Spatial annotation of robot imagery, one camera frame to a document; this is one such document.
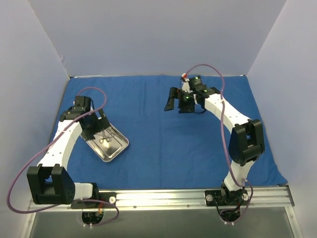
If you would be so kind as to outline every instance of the metal tray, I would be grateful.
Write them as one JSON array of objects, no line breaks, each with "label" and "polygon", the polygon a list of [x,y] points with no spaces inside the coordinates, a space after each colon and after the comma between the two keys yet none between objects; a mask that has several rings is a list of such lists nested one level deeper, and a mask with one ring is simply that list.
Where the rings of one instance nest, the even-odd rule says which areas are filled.
[{"label": "metal tray", "polygon": [[110,126],[94,135],[95,139],[86,143],[104,161],[110,162],[129,145],[129,140],[111,123]]}]

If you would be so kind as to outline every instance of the purple cable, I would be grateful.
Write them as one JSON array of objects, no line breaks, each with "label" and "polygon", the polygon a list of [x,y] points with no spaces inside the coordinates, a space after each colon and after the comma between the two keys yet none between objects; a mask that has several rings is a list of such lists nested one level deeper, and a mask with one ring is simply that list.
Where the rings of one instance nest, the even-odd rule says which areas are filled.
[{"label": "purple cable", "polygon": [[221,139],[222,139],[222,144],[223,144],[223,149],[224,149],[224,154],[225,154],[225,157],[226,157],[226,162],[227,162],[227,165],[229,167],[229,172],[231,174],[231,177],[232,177],[232,180],[234,181],[234,183],[238,186],[238,187],[244,187],[245,185],[245,182],[247,182],[249,185],[250,185],[250,189],[251,189],[251,195],[249,197],[249,200],[248,200],[248,203],[246,205],[246,208],[245,210],[243,211],[243,213],[241,214],[241,216],[235,220],[235,222],[237,222],[238,220],[240,220],[240,218],[245,214],[246,210],[248,209],[248,207],[250,206],[250,203],[251,203],[251,199],[252,199],[252,196],[253,196],[253,187],[251,185],[251,183],[249,181],[245,181],[245,180],[242,180],[242,184],[239,184],[239,182],[237,181],[237,179],[235,178],[234,174],[233,174],[233,171],[232,171],[232,168],[231,168],[231,164],[230,164],[230,159],[229,159],[229,153],[228,153],[228,150],[227,150],[227,145],[226,145],[226,140],[225,140],[225,137],[224,137],[224,124],[223,124],[223,118],[224,118],[224,109],[225,109],[225,103],[223,101],[223,91],[224,91],[224,87],[225,87],[225,82],[224,82],[224,78],[222,76],[222,74],[213,66],[209,65],[209,64],[205,64],[205,63],[201,63],[201,64],[198,64],[198,65],[195,65],[194,67],[190,68],[187,72],[186,72],[186,75],[188,75],[193,69],[199,67],[199,66],[207,66],[209,68],[212,68],[214,71],[216,71],[220,78],[221,78],[221,81],[222,81],[222,87],[221,87],[221,90],[220,90],[220,98],[222,100],[222,111],[221,111],[221,118],[220,118],[220,130],[221,130]]},{"label": "purple cable", "polygon": [[[88,90],[88,89],[95,89],[95,90],[100,91],[100,92],[103,94],[103,96],[104,96],[104,102],[103,102],[103,104],[102,104],[99,108],[97,108],[97,109],[95,109],[95,110],[93,110],[93,111],[89,111],[89,112],[87,112],[87,113],[84,113],[84,114],[78,116],[77,118],[75,118],[67,127],[64,128],[64,130],[63,130],[50,144],[48,144],[46,147],[44,147],[40,152],[38,152],[35,156],[33,156],[33,157],[23,166],[23,168],[20,170],[20,172],[18,173],[18,175],[16,176],[16,178],[13,180],[13,182],[12,182],[10,188],[9,188],[8,194],[7,194],[7,196],[6,196],[6,204],[7,204],[8,208],[9,208],[12,212],[19,213],[19,214],[29,214],[29,213],[34,213],[34,212],[41,212],[41,211],[44,211],[44,210],[47,210],[47,209],[50,209],[50,208],[53,208],[53,207],[56,207],[56,206],[59,205],[59,204],[58,204],[58,205],[51,205],[51,206],[39,208],[39,209],[32,210],[32,211],[21,211],[21,210],[15,209],[15,208],[11,205],[10,196],[11,196],[11,193],[12,193],[12,190],[13,190],[13,187],[14,187],[16,181],[17,181],[18,178],[21,176],[21,174],[23,173],[23,171],[29,166],[30,163],[32,163],[37,157],[39,157],[42,153],[46,152],[55,142],[57,142],[57,140],[59,140],[60,137],[64,134],[64,131],[68,130],[75,122],[77,122],[79,119],[81,119],[81,118],[83,118],[83,117],[85,117],[85,116],[87,116],[87,115],[89,115],[89,114],[91,114],[91,113],[95,113],[95,112],[99,111],[100,109],[102,109],[102,108],[106,105],[107,96],[106,96],[106,94],[104,93],[104,91],[101,90],[100,88],[97,88],[97,87],[86,87],[86,88],[82,89],[77,95],[79,95],[80,93],[82,93],[83,91]],[[108,204],[107,202],[104,202],[104,201],[101,201],[101,200],[100,200],[100,201],[99,201],[99,200],[95,200],[95,201],[98,202],[98,203]],[[116,206],[114,206],[114,205],[113,205],[113,207],[118,211],[118,214],[117,214],[117,216],[115,216],[113,219],[111,219],[111,220],[109,220],[109,221],[112,221],[112,220],[116,219],[116,218],[118,217],[118,215],[119,215],[119,210],[118,210],[118,208],[117,208]]]}]

